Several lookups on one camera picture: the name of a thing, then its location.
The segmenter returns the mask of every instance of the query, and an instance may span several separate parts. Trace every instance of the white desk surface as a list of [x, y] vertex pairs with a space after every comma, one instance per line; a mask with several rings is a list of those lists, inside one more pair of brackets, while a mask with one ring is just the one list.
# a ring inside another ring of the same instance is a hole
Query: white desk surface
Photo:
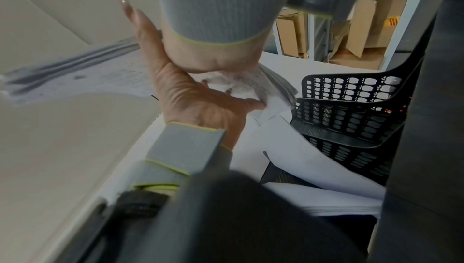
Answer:
[[[322, 62], [311, 62], [299, 58], [291, 58], [270, 53], [263, 53], [260, 63], [280, 74], [287, 79], [298, 90], [298, 97], [301, 97], [301, 80], [310, 74], [325, 73], [369, 73], [371, 70], [355, 69], [335, 64]], [[283, 118], [288, 122], [291, 120], [291, 112], [282, 113]], [[127, 189], [127, 183], [124, 177], [130, 171], [131, 166], [138, 160], [142, 159], [149, 151], [154, 141], [159, 137], [164, 128], [162, 117], [157, 118], [144, 132], [144, 134], [135, 142], [124, 159], [115, 167], [106, 182], [95, 191], [88, 195], [90, 198], [81, 204], [78, 215], [73, 219], [68, 219], [61, 223], [61, 227], [55, 232], [48, 242], [45, 243], [40, 256], [36, 262], [49, 262], [54, 259], [57, 253], [61, 251], [68, 239], [79, 228], [82, 222], [87, 218], [94, 205], [102, 199], [110, 202], [114, 201], [118, 194]], [[260, 127], [255, 121], [247, 121], [237, 145], [234, 148], [231, 169], [246, 173], [255, 180], [259, 180], [264, 173], [269, 161], [263, 155], [264, 145]]]

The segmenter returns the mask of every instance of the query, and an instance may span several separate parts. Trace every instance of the shelving unit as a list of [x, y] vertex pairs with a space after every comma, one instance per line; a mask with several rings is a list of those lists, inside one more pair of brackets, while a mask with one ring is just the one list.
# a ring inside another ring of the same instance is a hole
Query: shelving unit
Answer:
[[[392, 58], [397, 57], [395, 51], [420, 1], [421, 0], [407, 0], [407, 3], [401, 15], [401, 19], [399, 20], [398, 25], [396, 26], [390, 43], [385, 51], [385, 56], [380, 64], [380, 71], [385, 71]], [[315, 15], [308, 15], [308, 60], [322, 61], [327, 56], [329, 51], [329, 28], [330, 20], [323, 19]], [[280, 38], [275, 23], [273, 26], [273, 32], [275, 44], [277, 46], [277, 52], [278, 54], [282, 55]]]

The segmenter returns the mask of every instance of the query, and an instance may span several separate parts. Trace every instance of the wall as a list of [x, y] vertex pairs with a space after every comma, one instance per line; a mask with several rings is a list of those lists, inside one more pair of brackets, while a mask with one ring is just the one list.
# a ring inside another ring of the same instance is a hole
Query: wall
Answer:
[[[156, 21], [156, 0], [132, 0]], [[0, 74], [131, 35], [118, 0], [0, 0]], [[84, 95], [12, 108], [0, 97], [0, 262], [32, 262], [160, 108]]]

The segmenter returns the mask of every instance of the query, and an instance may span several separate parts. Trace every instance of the desk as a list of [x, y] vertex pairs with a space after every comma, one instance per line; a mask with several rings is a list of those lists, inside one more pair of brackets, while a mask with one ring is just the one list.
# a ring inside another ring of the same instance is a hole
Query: desk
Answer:
[[[294, 85], [301, 97], [301, 80], [310, 74], [325, 74], [325, 73], [369, 73], [370, 70], [355, 69], [340, 65], [309, 62], [299, 58], [291, 58], [287, 56], [274, 55], [263, 53], [260, 58], [260, 63], [264, 64], [271, 70], [280, 74]], [[282, 113], [283, 118], [290, 122], [291, 112], [285, 111]], [[36, 262], [49, 262], [61, 248], [66, 245], [68, 239], [78, 229], [83, 221], [87, 218], [90, 211], [102, 199], [109, 202], [115, 201], [119, 193], [127, 189], [125, 177], [128, 176], [131, 166], [138, 160], [145, 157], [149, 149], [159, 137], [164, 128], [162, 117], [157, 118], [144, 132], [144, 134], [135, 142], [132, 148], [128, 151], [123, 160], [114, 168], [102, 186], [90, 193], [89, 199], [78, 205], [79, 209], [73, 217], [69, 217], [64, 221], [61, 227], [57, 228], [56, 235], [51, 237], [45, 244], [43, 252], [37, 257]], [[231, 161], [231, 169], [241, 171], [253, 179], [259, 181], [264, 173], [269, 161], [263, 155], [264, 142], [262, 141], [263, 127], [259, 127], [255, 121], [247, 121], [245, 128], [240, 136], [237, 145], [234, 148], [234, 154]]]

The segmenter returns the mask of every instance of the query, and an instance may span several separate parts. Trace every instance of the orange label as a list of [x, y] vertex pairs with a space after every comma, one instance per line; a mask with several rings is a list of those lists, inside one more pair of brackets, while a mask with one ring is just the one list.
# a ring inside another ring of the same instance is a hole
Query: orange label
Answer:
[[383, 27], [396, 26], [400, 21], [399, 16], [389, 17], [383, 22]]

